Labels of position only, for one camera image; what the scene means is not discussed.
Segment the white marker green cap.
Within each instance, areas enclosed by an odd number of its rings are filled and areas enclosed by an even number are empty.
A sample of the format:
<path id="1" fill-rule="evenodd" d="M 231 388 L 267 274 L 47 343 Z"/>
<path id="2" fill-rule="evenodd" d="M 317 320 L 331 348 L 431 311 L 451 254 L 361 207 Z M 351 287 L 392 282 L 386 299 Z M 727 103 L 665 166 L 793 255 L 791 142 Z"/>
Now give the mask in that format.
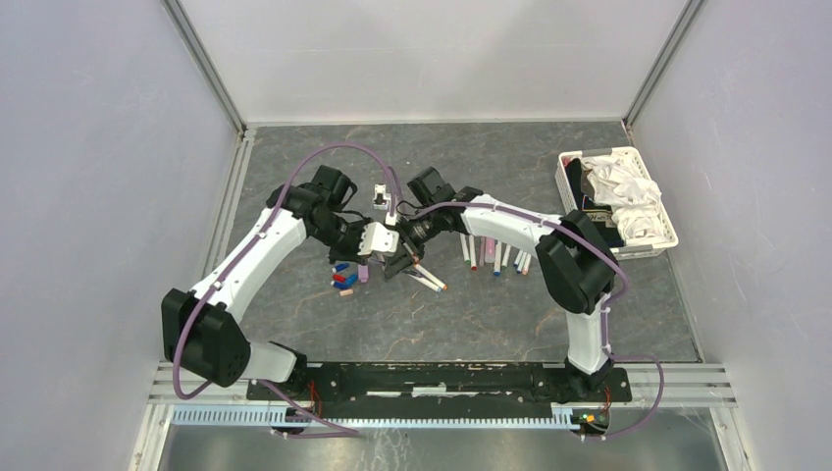
<path id="1" fill-rule="evenodd" d="M 468 236 L 465 234 L 459 235 L 460 246 L 462 250 L 463 261 L 466 264 L 469 264 L 471 261 L 470 251 L 469 251 L 469 243 L 468 243 Z"/>

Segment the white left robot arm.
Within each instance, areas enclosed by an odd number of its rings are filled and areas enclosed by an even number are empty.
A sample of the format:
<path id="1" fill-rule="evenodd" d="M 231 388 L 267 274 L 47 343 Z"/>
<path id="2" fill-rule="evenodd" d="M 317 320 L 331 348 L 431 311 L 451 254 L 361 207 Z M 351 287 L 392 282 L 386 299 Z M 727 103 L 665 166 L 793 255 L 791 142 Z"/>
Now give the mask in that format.
<path id="1" fill-rule="evenodd" d="M 275 189 L 252 229 L 209 276 L 163 297 L 165 358 L 220 387 L 265 379 L 282 398 L 301 397 L 308 387 L 308 374 L 298 367 L 304 355 L 276 342 L 250 341 L 241 319 L 279 264 L 307 238 L 327 246 L 336 260 L 357 260 L 370 221 L 347 222 L 340 214 L 356 191 L 348 176 L 328 166 L 308 183 Z"/>

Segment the white marker dark green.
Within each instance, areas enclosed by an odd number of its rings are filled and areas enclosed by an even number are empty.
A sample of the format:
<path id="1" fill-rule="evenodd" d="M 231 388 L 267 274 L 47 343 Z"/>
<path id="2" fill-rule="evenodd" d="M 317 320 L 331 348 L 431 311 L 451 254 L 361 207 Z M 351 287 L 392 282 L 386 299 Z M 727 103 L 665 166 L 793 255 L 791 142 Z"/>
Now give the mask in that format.
<path id="1" fill-rule="evenodd" d="M 501 266 L 503 268 L 509 266 L 509 259 L 511 254 L 512 246 L 510 244 L 505 244 L 503 246 L 502 257 L 501 257 Z"/>

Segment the white acrylic marker peach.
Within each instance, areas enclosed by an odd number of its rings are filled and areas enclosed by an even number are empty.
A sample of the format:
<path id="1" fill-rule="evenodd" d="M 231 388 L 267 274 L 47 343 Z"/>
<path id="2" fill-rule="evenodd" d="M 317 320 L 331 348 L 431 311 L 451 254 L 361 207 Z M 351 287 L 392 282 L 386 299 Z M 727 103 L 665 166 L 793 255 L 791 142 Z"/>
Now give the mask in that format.
<path id="1" fill-rule="evenodd" d="M 526 276 L 529 273 L 529 268 L 531 265 L 531 260 L 533 256 L 529 252 L 523 253 L 523 259 L 520 265 L 518 266 L 519 273 Z"/>

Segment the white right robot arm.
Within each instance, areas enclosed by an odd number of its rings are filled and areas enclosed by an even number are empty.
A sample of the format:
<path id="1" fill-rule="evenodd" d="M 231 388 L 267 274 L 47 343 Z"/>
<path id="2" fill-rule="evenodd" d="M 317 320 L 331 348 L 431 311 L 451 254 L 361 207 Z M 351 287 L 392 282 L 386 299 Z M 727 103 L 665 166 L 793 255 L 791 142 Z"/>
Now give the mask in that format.
<path id="1" fill-rule="evenodd" d="M 567 313 L 567 389 L 580 400 L 601 393 L 603 372 L 613 364 L 604 321 L 614 280 L 623 273 L 594 223 L 579 210 L 537 213 L 474 187 L 456 190 L 434 167 L 407 186 L 421 206 L 396 225 L 399 245 L 386 259 L 386 277 L 414 266 L 427 242 L 441 233 L 487 237 L 529 254 L 540 265 L 548 294 Z"/>

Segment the small blue white cap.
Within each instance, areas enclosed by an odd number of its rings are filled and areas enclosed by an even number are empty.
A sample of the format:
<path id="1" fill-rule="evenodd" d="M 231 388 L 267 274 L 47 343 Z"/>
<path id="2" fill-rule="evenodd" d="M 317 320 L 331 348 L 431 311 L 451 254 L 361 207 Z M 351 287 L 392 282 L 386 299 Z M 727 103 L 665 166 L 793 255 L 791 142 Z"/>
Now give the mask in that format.
<path id="1" fill-rule="evenodd" d="M 347 270 L 350 267 L 350 264 L 347 262 L 338 263 L 332 268 L 332 272 L 334 274 Z"/>

